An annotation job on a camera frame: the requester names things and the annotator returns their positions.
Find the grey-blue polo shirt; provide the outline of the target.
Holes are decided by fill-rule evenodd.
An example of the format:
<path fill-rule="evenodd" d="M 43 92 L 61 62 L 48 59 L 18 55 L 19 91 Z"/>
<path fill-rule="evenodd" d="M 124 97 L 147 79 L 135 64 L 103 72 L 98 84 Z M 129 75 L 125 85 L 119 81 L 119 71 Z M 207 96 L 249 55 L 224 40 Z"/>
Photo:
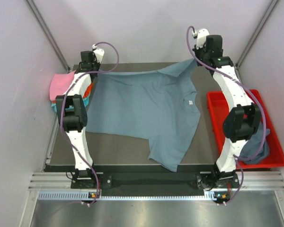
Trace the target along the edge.
<path fill-rule="evenodd" d="M 149 159 L 176 172 L 200 120 L 189 59 L 144 72 L 110 72 L 98 77 L 86 131 L 146 139 Z"/>

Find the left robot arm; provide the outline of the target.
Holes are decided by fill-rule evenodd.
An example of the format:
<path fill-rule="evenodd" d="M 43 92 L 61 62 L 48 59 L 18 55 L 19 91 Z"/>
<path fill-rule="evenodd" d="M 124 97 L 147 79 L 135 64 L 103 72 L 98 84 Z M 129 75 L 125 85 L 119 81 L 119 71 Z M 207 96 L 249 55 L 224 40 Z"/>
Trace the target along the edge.
<path fill-rule="evenodd" d="M 75 169 L 70 171 L 72 189 L 97 187 L 98 176 L 92 172 L 93 160 L 86 140 L 88 117 L 83 97 L 97 76 L 104 53 L 97 47 L 81 52 L 81 62 L 73 72 L 70 86 L 55 99 L 61 133 L 70 143 L 75 157 Z"/>

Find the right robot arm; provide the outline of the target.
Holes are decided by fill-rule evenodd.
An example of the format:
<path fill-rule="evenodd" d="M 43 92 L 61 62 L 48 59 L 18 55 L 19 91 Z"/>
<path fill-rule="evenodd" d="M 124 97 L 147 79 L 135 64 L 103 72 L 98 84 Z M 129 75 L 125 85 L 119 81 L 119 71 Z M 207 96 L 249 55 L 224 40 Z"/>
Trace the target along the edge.
<path fill-rule="evenodd" d="M 227 102 L 229 113 L 222 130 L 225 136 L 222 152 L 215 162 L 211 180 L 217 187 L 223 187 L 235 176 L 236 158 L 240 156 L 247 141 L 258 130 L 261 109 L 249 96 L 238 80 L 234 64 L 230 57 L 223 55 L 222 37 L 210 35 L 200 30 L 196 35 L 196 44 L 192 49 L 198 59 L 198 65 L 205 66 L 217 82 Z"/>

